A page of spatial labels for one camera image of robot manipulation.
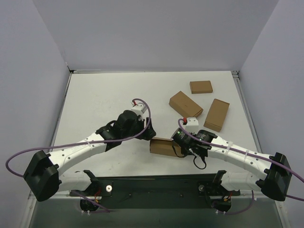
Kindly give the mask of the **brown paper box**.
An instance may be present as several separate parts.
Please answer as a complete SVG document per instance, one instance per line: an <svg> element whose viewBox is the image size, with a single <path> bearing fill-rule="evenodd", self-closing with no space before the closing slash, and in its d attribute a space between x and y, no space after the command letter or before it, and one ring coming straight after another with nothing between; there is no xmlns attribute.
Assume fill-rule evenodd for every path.
<svg viewBox="0 0 304 228"><path fill-rule="evenodd" d="M174 143L171 139L154 137L150 140L150 153L182 157L181 148L178 144Z"/></svg>

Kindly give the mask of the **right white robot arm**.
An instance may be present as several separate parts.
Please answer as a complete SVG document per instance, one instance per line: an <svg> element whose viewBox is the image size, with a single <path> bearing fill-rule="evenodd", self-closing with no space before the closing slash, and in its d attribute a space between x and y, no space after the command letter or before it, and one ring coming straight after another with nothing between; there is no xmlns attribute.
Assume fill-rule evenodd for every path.
<svg viewBox="0 0 304 228"><path fill-rule="evenodd" d="M243 172L224 172L220 184L225 190L255 190L272 200L285 201L292 177L285 155L247 150L206 130L190 134L178 128L171 139L184 155L220 159L244 169Z"/></svg>

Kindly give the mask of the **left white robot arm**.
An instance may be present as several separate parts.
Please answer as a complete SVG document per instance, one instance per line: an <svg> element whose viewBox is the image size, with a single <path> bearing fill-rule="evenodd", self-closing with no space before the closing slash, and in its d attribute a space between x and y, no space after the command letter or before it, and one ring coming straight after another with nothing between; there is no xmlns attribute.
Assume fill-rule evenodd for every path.
<svg viewBox="0 0 304 228"><path fill-rule="evenodd" d="M90 196L96 193L98 186L94 174L91 171L66 174L68 169L121 145L126 138L149 141L155 136L156 132L149 117L143 119L139 114L125 110L117 120L102 126L78 145L50 153L43 150L36 152L23 178L39 202L65 190L79 190Z"/></svg>

